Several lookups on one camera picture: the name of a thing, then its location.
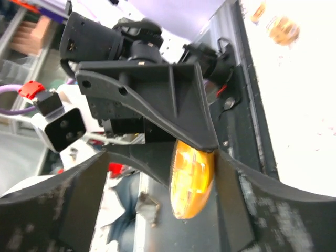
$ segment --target floor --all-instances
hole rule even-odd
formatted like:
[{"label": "floor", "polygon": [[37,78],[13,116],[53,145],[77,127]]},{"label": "floor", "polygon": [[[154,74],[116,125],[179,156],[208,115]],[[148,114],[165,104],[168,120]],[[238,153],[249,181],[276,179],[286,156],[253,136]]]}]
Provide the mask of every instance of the floor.
[{"label": "floor", "polygon": [[280,179],[305,191],[336,196],[336,3],[268,3],[280,6],[301,28],[291,48],[279,47],[245,20]]}]

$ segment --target screw hole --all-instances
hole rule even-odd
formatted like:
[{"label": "screw hole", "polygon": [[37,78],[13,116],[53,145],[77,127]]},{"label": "screw hole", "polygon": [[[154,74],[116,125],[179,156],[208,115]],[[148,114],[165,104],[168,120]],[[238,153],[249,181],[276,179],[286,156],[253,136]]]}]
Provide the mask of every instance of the screw hole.
[{"label": "screw hole", "polygon": [[119,90],[119,93],[120,93],[122,96],[127,95],[127,90],[126,90],[126,88],[119,88],[118,90]]},{"label": "screw hole", "polygon": [[83,87],[85,87],[85,88],[91,88],[91,83],[90,82],[88,82],[87,80],[85,80],[85,81],[83,81]]}]

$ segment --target red wire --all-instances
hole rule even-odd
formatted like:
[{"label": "red wire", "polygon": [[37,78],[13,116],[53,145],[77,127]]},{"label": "red wire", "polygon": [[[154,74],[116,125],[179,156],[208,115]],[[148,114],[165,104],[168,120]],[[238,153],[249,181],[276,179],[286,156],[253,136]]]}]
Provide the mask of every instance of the red wire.
[{"label": "red wire", "polygon": [[217,92],[217,97],[221,95],[221,93],[227,88],[227,85],[223,85],[221,89]]}]

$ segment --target yellow object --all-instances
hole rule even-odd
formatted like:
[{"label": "yellow object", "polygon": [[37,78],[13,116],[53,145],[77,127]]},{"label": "yellow object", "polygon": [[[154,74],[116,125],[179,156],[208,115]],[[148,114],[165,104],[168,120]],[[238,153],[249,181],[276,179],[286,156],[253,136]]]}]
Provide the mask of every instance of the yellow object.
[{"label": "yellow object", "polygon": [[171,166],[170,199],[177,219],[195,217],[209,198],[214,153],[198,151],[177,140]]},{"label": "yellow object", "polygon": [[275,43],[288,46],[298,39],[300,27],[287,16],[276,15],[269,4],[266,5],[266,1],[254,0],[249,12],[251,21],[266,28],[268,36]]}]

